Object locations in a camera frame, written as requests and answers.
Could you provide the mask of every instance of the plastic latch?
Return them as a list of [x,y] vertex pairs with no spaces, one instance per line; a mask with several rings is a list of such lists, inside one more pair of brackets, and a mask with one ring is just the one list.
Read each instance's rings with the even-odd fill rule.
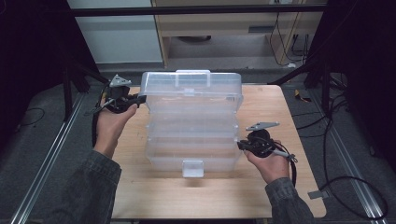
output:
[[183,177],[204,177],[204,162],[201,160],[184,160]]

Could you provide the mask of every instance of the person's left hand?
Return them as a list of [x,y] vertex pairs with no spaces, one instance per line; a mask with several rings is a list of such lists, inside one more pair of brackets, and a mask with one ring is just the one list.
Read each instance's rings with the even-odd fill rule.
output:
[[131,105],[127,111],[115,114],[104,108],[96,125],[97,139],[94,150],[111,159],[126,122],[136,113],[136,109],[137,105]]

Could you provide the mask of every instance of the wall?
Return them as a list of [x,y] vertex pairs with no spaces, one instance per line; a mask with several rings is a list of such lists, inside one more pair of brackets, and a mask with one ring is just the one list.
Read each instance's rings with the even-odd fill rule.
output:
[[[68,3],[71,8],[151,7],[149,0],[68,0]],[[99,68],[114,63],[163,62],[153,16],[76,20]]]

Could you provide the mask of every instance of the wooden table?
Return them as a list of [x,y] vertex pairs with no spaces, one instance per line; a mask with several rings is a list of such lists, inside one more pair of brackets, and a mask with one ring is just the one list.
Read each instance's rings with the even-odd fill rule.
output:
[[[282,90],[278,86],[244,85],[244,102],[237,112],[241,139],[247,126],[258,121],[279,121],[268,129],[290,153],[296,155],[297,190],[315,217],[326,214],[321,199],[307,192],[318,190]],[[265,182],[245,155],[233,172],[205,173],[203,178],[183,178],[180,172],[152,169],[145,156],[149,111],[141,105],[127,123],[113,160],[122,169],[113,218],[257,218],[271,217]]]

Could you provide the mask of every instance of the person's right hand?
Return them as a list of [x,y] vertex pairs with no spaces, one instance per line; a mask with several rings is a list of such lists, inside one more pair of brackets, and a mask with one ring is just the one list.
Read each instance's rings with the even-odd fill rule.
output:
[[271,153],[271,155],[266,158],[259,158],[248,150],[244,152],[247,156],[247,160],[257,167],[267,184],[282,177],[290,177],[289,162],[286,158],[274,153]]

